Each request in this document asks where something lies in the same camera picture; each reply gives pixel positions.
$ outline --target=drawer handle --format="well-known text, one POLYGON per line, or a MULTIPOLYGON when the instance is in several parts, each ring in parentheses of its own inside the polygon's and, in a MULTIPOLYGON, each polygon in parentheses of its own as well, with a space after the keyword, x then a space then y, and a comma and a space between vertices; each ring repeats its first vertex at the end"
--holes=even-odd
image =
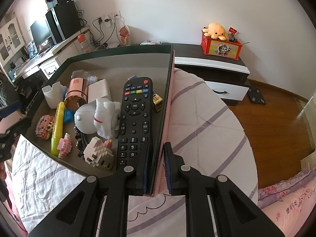
POLYGON ((49 72, 49 73, 47 73, 47 75, 54 74, 55 72, 56 72, 56 69, 55 69, 53 72, 49 72))
POLYGON ((218 94, 222 94, 222 93, 227 93, 226 91, 224 91, 224 92, 218 92, 218 91, 215 91, 215 90, 213 90, 214 92, 216 92, 216 93, 218 93, 218 94))

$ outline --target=ok button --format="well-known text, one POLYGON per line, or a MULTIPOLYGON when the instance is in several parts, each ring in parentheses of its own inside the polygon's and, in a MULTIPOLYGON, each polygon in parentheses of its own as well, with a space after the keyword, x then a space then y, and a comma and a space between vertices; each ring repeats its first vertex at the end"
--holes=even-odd
POLYGON ((138 108, 139 108, 139 104, 138 103, 134 103, 134 104, 131 105, 131 109, 134 110, 134 111, 137 110, 138 108))

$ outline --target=computer monitor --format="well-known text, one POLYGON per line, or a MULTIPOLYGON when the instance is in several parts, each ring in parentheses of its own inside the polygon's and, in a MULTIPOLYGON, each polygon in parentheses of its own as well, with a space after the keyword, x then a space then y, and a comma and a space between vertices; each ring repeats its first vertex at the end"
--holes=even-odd
POLYGON ((45 42, 51 36, 45 17, 40 20, 36 20, 31 25, 31 32, 36 47, 45 42))

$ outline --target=yellow highlighter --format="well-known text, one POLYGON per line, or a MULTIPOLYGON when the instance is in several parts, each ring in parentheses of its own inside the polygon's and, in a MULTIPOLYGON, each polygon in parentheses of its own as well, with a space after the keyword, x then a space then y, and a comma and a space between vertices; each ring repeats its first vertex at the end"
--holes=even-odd
POLYGON ((59 150, 57 150, 57 146, 59 144, 59 140, 63 137, 64 110, 65 103, 62 101, 58 104, 55 114, 51 143, 51 154, 53 154, 54 156, 59 155, 59 150))

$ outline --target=nightstand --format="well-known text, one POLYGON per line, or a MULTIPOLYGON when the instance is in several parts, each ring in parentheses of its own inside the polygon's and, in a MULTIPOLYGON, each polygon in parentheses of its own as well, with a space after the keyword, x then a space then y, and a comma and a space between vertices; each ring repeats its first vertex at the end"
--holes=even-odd
POLYGON ((205 55, 200 45, 173 43, 175 67, 202 78, 227 104, 235 106, 243 100, 250 87, 250 74, 244 62, 205 55))

